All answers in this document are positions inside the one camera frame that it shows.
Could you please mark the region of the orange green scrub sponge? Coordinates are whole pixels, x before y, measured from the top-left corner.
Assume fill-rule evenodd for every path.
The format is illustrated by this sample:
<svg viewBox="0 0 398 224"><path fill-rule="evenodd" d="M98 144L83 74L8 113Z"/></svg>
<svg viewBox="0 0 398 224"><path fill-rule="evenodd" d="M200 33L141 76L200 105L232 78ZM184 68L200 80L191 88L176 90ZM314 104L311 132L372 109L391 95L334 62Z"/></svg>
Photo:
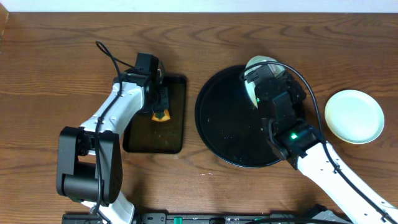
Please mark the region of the orange green scrub sponge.
<svg viewBox="0 0 398 224"><path fill-rule="evenodd" d="M155 122L166 122L171 119L170 113L168 110L163 110L160 112L155 112L152 115L152 120Z"/></svg>

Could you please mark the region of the light blue plate top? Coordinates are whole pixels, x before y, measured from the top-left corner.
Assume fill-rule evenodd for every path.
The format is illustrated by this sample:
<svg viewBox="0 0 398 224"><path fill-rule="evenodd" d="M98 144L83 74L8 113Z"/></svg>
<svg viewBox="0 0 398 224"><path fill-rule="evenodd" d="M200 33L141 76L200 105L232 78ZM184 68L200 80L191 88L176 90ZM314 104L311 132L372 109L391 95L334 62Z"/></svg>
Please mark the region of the light blue plate top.
<svg viewBox="0 0 398 224"><path fill-rule="evenodd" d="M277 60L271 57L257 55L249 60L249 62L246 64L246 68L256 63L267 62L267 61L276 62ZM285 72L285 68L280 65L268 65L268 67L270 68L271 72L276 78L280 77ZM256 84L254 82L249 83L248 81L245 81L244 86L246 88L246 92L248 94L249 99L251 100L254 107L257 108L257 100L254 91Z"/></svg>

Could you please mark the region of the light blue plate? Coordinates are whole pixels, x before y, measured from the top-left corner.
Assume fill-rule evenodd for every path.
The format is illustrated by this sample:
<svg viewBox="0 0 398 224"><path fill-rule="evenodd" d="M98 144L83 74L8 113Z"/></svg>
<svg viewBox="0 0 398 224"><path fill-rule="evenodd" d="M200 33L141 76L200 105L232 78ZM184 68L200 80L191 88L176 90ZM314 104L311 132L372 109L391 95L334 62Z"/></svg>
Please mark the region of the light blue plate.
<svg viewBox="0 0 398 224"><path fill-rule="evenodd" d="M366 144L377 139L385 125L380 104L359 90L335 93L327 101L324 114L330 131L351 144Z"/></svg>
<svg viewBox="0 0 398 224"><path fill-rule="evenodd" d="M271 57L257 55L249 60L249 62L246 64L246 68L256 63L267 62L267 61L276 62L277 60ZM270 68L271 72L276 78L280 77L285 72L285 68L280 65L268 65L268 67ZM249 83L248 81L245 81L244 86L246 88L246 92L248 94L249 99L251 100L254 107L257 108L257 100L254 91L256 84L254 82Z"/></svg>

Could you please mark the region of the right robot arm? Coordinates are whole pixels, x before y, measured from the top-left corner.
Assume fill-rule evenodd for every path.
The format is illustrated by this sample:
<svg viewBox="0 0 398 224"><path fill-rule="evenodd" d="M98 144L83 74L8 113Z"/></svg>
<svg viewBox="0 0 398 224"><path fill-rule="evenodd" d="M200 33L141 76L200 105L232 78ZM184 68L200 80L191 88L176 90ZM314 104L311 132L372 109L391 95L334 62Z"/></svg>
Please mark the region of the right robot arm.
<svg viewBox="0 0 398 224"><path fill-rule="evenodd" d="M353 223L397 223L397 208L356 175L305 121L306 93L287 72L245 76L273 153L316 183Z"/></svg>

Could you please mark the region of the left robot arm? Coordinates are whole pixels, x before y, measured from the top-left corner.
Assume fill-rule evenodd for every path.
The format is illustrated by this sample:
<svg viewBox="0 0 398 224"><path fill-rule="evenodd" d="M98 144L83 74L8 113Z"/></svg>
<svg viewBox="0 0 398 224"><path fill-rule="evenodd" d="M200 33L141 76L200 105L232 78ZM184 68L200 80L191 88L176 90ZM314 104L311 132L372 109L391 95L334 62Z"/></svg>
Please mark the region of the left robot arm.
<svg viewBox="0 0 398 224"><path fill-rule="evenodd" d="M163 73L130 69L114 79L99 110L77 128L64 127L58 140L56 189L89 207L87 215L64 214L62 223L132 223L135 207L121 192L120 137L140 111L165 109Z"/></svg>

